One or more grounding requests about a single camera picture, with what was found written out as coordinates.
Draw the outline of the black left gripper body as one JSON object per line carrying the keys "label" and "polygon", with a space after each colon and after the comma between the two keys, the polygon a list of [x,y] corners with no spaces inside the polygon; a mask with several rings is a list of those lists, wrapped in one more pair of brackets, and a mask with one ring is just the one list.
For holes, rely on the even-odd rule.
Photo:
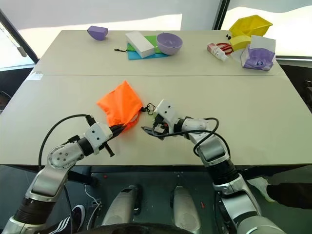
{"label": "black left gripper body", "polygon": [[[118,125],[113,125],[110,127],[110,130],[112,131],[113,135],[109,138],[111,140],[113,137],[117,134]],[[112,149],[108,145],[107,141],[102,144],[102,149],[106,149],[106,151],[109,153],[110,157],[113,157],[115,154],[113,153]]]}

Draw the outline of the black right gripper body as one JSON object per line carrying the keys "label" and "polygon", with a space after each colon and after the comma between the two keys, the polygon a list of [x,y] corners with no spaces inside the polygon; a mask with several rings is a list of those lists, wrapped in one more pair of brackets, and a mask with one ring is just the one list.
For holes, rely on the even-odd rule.
{"label": "black right gripper body", "polygon": [[169,134],[169,120],[160,114],[156,114],[153,127],[155,127],[155,131],[160,134],[167,134],[167,137],[170,136]]}

